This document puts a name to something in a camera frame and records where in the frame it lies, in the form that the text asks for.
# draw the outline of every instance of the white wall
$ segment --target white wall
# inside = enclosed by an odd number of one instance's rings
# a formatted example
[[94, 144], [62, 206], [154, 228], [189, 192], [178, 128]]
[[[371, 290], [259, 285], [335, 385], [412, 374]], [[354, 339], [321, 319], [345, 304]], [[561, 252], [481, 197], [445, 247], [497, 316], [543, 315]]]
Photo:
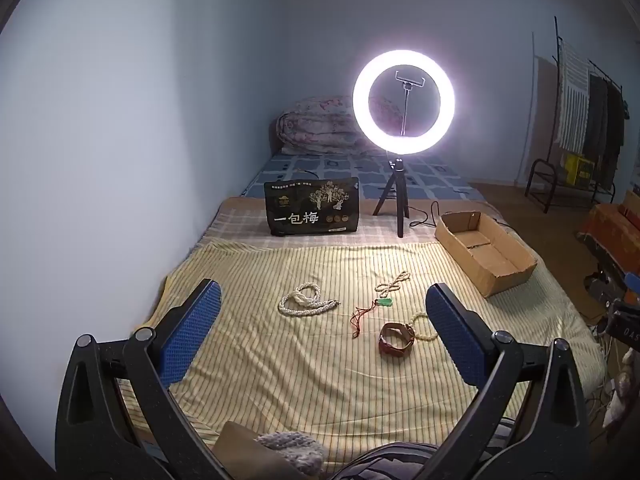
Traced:
[[284, 0], [22, 0], [0, 36], [0, 392], [53, 461], [76, 338], [123, 338], [269, 157]]
[[552, 60], [556, 52], [556, 14], [561, 34], [625, 88], [632, 120], [616, 182], [626, 187], [640, 126], [640, 34], [619, 0], [288, 0], [287, 7], [288, 100], [349, 94], [376, 54], [421, 51], [456, 91], [456, 117], [436, 150], [467, 178], [505, 182], [517, 178], [526, 144], [534, 54]]

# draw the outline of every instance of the mattress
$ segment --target mattress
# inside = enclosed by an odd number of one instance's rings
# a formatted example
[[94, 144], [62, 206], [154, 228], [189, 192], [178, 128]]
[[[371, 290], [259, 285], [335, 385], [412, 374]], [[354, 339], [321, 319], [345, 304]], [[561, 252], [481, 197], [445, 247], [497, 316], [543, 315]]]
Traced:
[[[385, 205], [382, 216], [371, 217], [366, 213], [374, 204], [361, 202], [367, 222], [360, 234], [269, 237], [268, 246], [257, 247], [268, 237], [263, 236], [268, 233], [264, 202], [229, 199], [201, 243], [167, 277], [151, 325], [181, 304], [202, 278], [216, 280], [223, 290], [212, 330], [187, 376], [171, 386], [207, 445], [215, 443], [228, 420], [258, 433], [299, 430], [326, 446], [328, 468], [335, 470], [389, 442], [442, 443], [476, 390], [463, 383], [439, 340], [417, 342], [402, 360], [380, 357], [376, 345], [380, 326], [409, 322], [424, 308], [425, 291], [436, 282], [447, 283], [493, 330], [508, 330], [517, 340], [534, 344], [564, 337], [585, 395], [600, 384], [605, 367], [599, 346], [530, 248], [538, 266], [529, 281], [486, 300], [437, 243], [431, 227], [409, 231], [418, 242], [398, 239], [394, 216], [385, 214], [393, 208]], [[429, 209], [426, 201], [412, 205]], [[476, 205], [444, 201], [442, 212]], [[479, 205], [490, 214], [490, 206]], [[303, 245], [288, 246], [292, 240]], [[393, 306], [367, 314], [360, 337], [352, 339], [354, 308], [368, 306], [375, 285], [402, 270], [412, 277], [392, 294]], [[276, 307], [280, 297], [308, 281], [319, 283], [321, 299], [338, 299], [341, 305], [312, 318], [282, 316]], [[418, 329], [427, 333], [433, 327], [425, 322]], [[516, 415], [525, 388], [516, 388], [507, 416]], [[132, 391], [123, 385], [122, 392], [134, 424], [145, 431]]]
[[[477, 189], [436, 155], [403, 157], [409, 199], [484, 200]], [[276, 180], [349, 178], [360, 181], [360, 198], [379, 198], [391, 175], [386, 156], [275, 155], [246, 188], [242, 196], [264, 197], [264, 183]]]

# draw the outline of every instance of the screw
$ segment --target screw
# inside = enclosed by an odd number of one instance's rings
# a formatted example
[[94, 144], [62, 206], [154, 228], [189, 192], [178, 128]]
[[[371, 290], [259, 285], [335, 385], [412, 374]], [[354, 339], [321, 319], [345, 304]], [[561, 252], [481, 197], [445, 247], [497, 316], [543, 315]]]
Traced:
[[567, 341], [565, 341], [564, 339], [562, 339], [562, 338], [556, 339], [555, 344], [561, 350], [568, 350], [569, 349], [569, 343]]
[[85, 346], [87, 346], [89, 343], [91, 342], [91, 336], [88, 334], [84, 334], [81, 335], [78, 340], [76, 341], [76, 344], [80, 347], [80, 348], [84, 348]]
[[144, 328], [141, 328], [136, 332], [136, 339], [138, 341], [149, 341], [153, 334], [154, 333], [151, 331], [151, 329], [145, 326]]
[[513, 336], [511, 336], [509, 332], [505, 332], [504, 330], [498, 330], [498, 332], [495, 332], [494, 337], [496, 341], [505, 345], [513, 341]]

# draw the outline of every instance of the ring light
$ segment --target ring light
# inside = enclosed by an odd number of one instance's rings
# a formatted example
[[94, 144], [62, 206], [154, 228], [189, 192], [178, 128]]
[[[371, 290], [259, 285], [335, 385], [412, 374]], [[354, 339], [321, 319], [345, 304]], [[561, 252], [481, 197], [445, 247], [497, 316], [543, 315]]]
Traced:
[[[436, 83], [440, 93], [440, 113], [434, 125], [418, 137], [391, 136], [383, 132], [371, 117], [369, 93], [376, 79], [388, 68], [411, 65], [425, 71]], [[372, 59], [362, 69], [353, 89], [353, 111], [364, 134], [375, 145], [398, 155], [423, 152], [438, 142], [451, 125], [455, 97], [451, 81], [438, 64], [423, 54], [411, 50], [393, 50]]]

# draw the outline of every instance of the tripod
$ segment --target tripod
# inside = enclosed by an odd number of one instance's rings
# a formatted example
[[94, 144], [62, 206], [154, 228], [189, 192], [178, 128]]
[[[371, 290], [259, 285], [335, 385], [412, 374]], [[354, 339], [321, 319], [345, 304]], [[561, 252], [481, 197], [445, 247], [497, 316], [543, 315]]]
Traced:
[[[404, 115], [402, 116], [402, 129], [400, 131], [400, 136], [404, 137], [404, 131], [406, 128], [406, 106], [407, 101], [409, 99], [409, 92], [417, 86], [418, 88], [422, 88], [424, 86], [425, 79], [422, 78], [422, 83], [417, 81], [412, 81], [411, 79], [406, 79], [398, 76], [398, 70], [396, 70], [396, 81], [402, 83], [402, 88], [404, 88]], [[389, 180], [386, 182], [386, 186], [382, 195], [380, 196], [380, 200], [378, 201], [378, 205], [373, 211], [373, 216], [377, 216], [380, 212], [380, 208], [382, 208], [385, 200], [389, 198], [389, 192], [391, 192], [391, 188], [396, 186], [396, 215], [398, 216], [398, 238], [404, 237], [404, 218], [409, 218], [409, 197], [406, 192], [406, 177], [404, 176], [404, 162], [402, 158], [396, 156], [395, 160], [389, 161], [389, 166], [391, 167], [391, 176]]]

